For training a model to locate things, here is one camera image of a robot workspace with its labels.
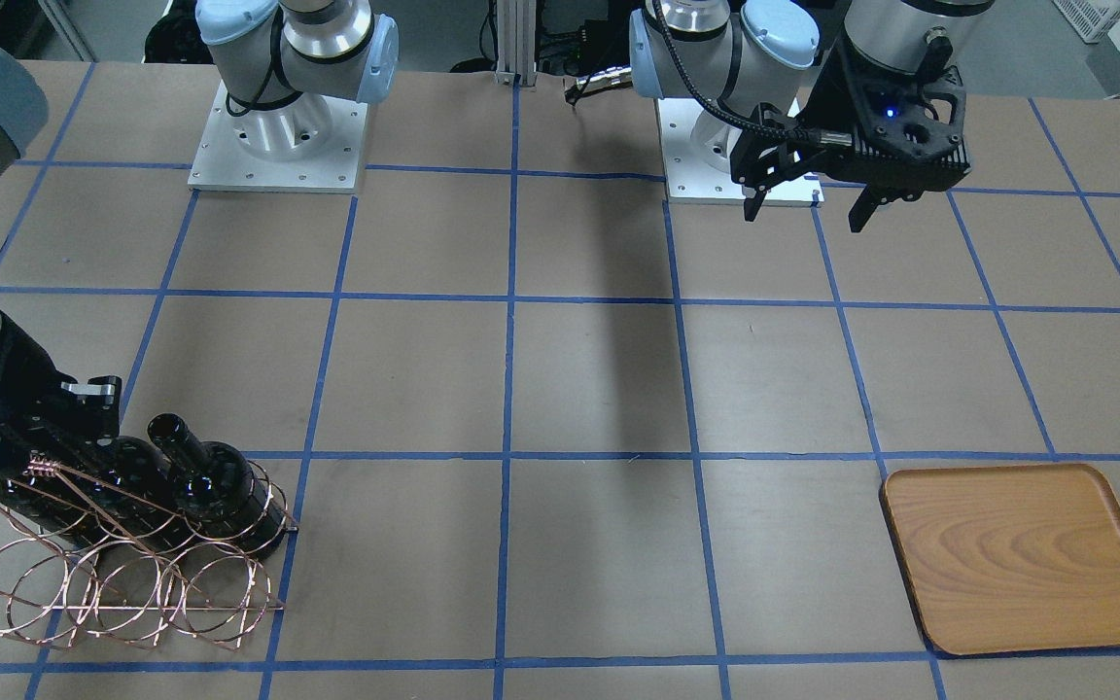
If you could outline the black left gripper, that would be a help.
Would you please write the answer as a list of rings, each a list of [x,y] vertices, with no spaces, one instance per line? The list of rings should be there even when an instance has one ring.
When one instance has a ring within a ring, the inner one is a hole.
[[[967,92],[948,39],[925,39],[906,71],[885,68],[853,40],[836,41],[805,106],[781,116],[760,105],[730,155],[741,185],[744,221],[759,216],[766,195],[804,172],[864,187],[848,213],[862,233],[896,192],[946,192],[970,172],[963,133]]]

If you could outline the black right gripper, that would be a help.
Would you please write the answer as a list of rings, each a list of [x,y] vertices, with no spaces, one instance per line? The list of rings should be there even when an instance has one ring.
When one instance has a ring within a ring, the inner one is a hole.
[[[0,332],[0,479],[24,474],[35,452],[85,473],[110,465],[123,382],[80,384],[10,318]]]

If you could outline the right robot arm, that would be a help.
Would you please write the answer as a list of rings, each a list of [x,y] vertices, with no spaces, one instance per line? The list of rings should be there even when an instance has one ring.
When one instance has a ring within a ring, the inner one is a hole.
[[[0,305],[81,375],[121,373],[129,430],[174,409],[253,455],[402,444],[368,251],[388,181],[354,195],[193,193],[181,150],[212,67],[31,63],[63,115],[0,188]]]

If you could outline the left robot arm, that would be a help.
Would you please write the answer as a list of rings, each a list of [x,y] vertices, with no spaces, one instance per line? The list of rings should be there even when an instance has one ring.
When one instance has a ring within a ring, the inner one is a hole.
[[[970,172],[956,53],[990,1],[853,1],[823,48],[794,1],[646,1],[628,18],[632,84],[657,108],[671,198],[819,205],[859,185],[849,230]]]

